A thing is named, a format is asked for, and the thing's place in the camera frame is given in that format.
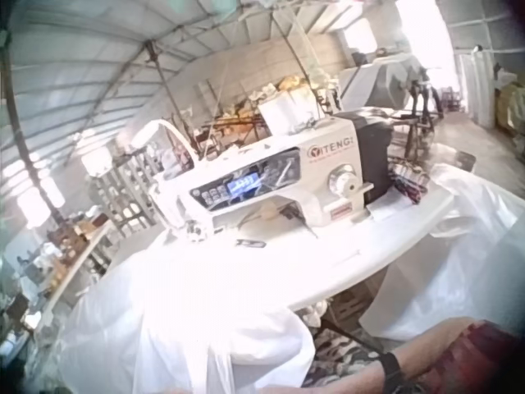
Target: white fabric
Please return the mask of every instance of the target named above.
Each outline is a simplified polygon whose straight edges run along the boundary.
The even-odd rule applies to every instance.
[[[177,251],[134,254],[80,301],[58,340],[66,385],[195,394],[300,386],[314,348],[299,317],[232,281],[221,250]]]
[[[375,337],[407,341],[446,318],[519,331],[525,299],[525,201],[445,164],[432,180],[454,194],[441,222],[393,263],[360,319]]]

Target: concrete floor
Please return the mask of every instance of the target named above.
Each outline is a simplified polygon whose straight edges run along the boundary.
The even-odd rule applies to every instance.
[[[485,130],[460,112],[445,115],[436,127],[435,142],[476,157],[474,173],[525,199],[525,164],[515,155],[511,137]]]

